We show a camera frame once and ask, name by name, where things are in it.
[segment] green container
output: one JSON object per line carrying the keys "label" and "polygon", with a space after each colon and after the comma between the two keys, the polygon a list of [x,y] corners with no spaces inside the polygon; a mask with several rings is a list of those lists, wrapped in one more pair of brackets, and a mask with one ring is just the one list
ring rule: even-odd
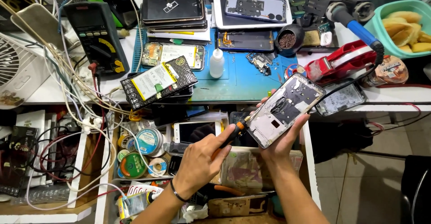
{"label": "green container", "polygon": [[375,15],[364,26],[385,46],[385,55],[396,56],[400,59],[416,58],[430,55],[431,52],[405,52],[399,49],[387,34],[383,23],[381,22],[386,16],[397,11],[413,11],[422,15],[419,24],[422,24],[422,30],[426,34],[431,34],[431,7],[421,0],[401,0],[378,7],[374,12]]}

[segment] finger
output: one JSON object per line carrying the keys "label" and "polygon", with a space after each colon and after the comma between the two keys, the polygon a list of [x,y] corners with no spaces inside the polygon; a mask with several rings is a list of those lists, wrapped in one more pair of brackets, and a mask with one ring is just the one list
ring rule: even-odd
{"label": "finger", "polygon": [[220,171],[220,169],[222,168],[223,161],[228,156],[229,152],[231,151],[231,148],[231,145],[227,145],[218,153],[218,155],[211,163],[211,173],[215,173],[214,175],[216,175]]}
{"label": "finger", "polygon": [[309,118],[310,118],[309,114],[304,114],[300,116],[298,119],[296,119],[292,127],[289,129],[289,132],[287,133],[286,137],[288,139],[293,139],[293,140],[296,139],[302,127],[308,121]]}
{"label": "finger", "polygon": [[220,135],[207,143],[206,153],[211,156],[228,139],[229,135],[235,130],[235,124],[230,124]]}

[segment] white tile floor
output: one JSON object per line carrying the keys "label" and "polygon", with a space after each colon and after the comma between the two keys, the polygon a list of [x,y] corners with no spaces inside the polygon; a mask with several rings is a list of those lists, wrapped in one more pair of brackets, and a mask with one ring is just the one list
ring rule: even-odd
{"label": "white tile floor", "polygon": [[[410,125],[407,132],[404,127],[385,131],[365,150],[431,156],[430,130],[425,119]],[[355,155],[355,159],[344,154],[316,164],[323,214],[331,224],[400,223],[404,161],[368,155]]]}

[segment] cleaning solution bottle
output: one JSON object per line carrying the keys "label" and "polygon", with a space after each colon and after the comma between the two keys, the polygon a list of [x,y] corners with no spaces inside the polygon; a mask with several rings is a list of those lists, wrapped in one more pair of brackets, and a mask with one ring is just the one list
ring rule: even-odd
{"label": "cleaning solution bottle", "polygon": [[223,65],[223,51],[217,48],[209,59],[209,74],[213,78],[220,78],[223,75]]}

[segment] white fan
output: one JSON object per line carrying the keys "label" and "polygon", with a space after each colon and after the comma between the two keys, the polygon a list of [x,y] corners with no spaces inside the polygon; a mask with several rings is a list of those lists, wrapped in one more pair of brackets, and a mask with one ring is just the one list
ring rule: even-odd
{"label": "white fan", "polygon": [[24,103],[48,76],[41,55],[0,33],[0,109]]}

